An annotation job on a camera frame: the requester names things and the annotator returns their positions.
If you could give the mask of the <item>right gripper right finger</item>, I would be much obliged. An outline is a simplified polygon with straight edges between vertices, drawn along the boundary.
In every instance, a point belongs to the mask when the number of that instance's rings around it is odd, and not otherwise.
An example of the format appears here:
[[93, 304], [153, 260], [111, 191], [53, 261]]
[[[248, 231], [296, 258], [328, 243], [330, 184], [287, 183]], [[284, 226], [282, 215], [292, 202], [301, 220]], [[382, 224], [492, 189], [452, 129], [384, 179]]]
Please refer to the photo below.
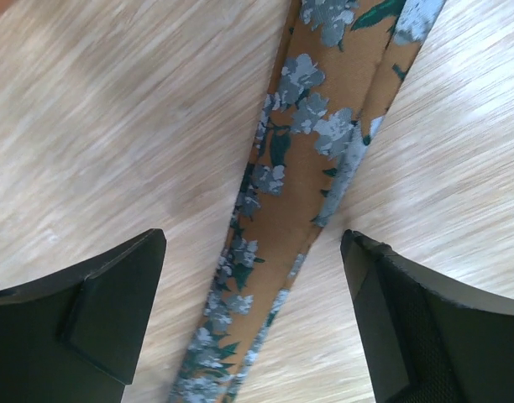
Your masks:
[[356, 231], [341, 255], [376, 401], [514, 402], [514, 299]]

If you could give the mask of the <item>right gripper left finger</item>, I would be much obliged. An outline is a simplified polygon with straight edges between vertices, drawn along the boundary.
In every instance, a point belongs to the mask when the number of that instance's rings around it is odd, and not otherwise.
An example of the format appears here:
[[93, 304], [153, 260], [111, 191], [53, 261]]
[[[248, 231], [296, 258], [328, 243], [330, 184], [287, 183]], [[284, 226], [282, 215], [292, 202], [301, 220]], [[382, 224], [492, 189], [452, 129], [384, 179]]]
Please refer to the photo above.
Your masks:
[[150, 229], [0, 290], [0, 402], [119, 402], [134, 375], [166, 251]]

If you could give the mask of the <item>brown floral tie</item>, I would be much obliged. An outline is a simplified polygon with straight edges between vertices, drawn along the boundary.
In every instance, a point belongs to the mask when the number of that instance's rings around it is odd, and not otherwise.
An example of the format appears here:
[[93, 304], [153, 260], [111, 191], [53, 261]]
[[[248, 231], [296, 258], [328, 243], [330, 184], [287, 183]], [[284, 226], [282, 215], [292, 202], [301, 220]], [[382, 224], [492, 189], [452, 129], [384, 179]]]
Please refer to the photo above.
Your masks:
[[233, 402], [338, 210], [441, 1], [294, 1], [171, 402]]

